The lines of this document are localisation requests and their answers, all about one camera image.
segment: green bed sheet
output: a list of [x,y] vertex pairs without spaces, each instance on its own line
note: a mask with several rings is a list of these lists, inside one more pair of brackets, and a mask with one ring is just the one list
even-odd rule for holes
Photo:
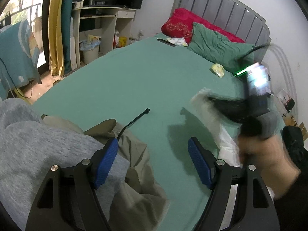
[[[222,96],[242,96],[241,82],[229,72],[222,79],[217,77],[210,71],[211,65],[186,47],[147,38],[74,72],[33,107],[40,114],[68,119],[83,130],[110,118],[127,124],[150,108],[130,130],[147,143],[155,178],[170,200],[158,230],[192,230],[210,191],[200,182],[187,142],[196,136],[214,155],[218,150],[194,115],[190,99],[204,87]],[[236,135],[238,125],[223,124],[231,136]]]

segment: blue gripper pad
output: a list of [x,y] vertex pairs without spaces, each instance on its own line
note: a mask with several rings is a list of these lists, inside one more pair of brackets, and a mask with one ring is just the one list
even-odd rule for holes
[[104,157],[100,161],[98,165],[96,176],[94,180],[94,187],[99,188],[100,185],[103,185],[107,179],[111,166],[116,158],[116,154],[118,153],[118,140],[116,138],[110,143],[108,150],[106,151]]
[[213,182],[211,180],[211,171],[192,138],[188,140],[188,152],[190,158],[193,161],[193,164],[195,165],[202,184],[211,189],[213,186]]

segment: silver screw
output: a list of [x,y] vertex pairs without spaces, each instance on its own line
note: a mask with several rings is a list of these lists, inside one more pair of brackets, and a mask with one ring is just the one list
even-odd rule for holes
[[58,170],[58,168],[59,168],[58,165],[53,165],[53,166],[51,167],[51,170],[52,170],[52,171],[56,171],[56,170]]
[[217,163],[218,165],[220,165],[220,166],[223,166],[223,165],[224,165],[224,160],[218,159],[218,160],[216,161],[216,163]]
[[250,164],[250,165],[248,166],[248,168],[249,168],[250,170],[252,170],[252,171],[255,171],[255,170],[256,170],[256,166],[255,166],[255,165],[252,165],[252,164]]
[[90,159],[83,159],[81,163],[82,163],[83,165],[89,165],[90,162],[91,162]]

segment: wall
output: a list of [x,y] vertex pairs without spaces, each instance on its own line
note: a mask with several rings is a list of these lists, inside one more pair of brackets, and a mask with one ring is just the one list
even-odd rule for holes
[[[162,24],[170,16],[174,0],[144,0],[137,12],[132,33],[142,30],[145,37],[160,32]],[[272,43],[279,45],[287,55],[297,92],[298,113],[296,117],[308,125],[308,22],[295,0],[240,0],[267,21]],[[270,67],[272,90],[277,93],[286,89],[284,76],[275,56],[267,51],[265,63]]]

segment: yellow curtain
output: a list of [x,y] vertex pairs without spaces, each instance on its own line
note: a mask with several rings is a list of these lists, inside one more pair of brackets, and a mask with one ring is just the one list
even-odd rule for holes
[[48,38],[51,75],[64,75],[64,56],[61,35],[62,0],[50,0],[48,15]]

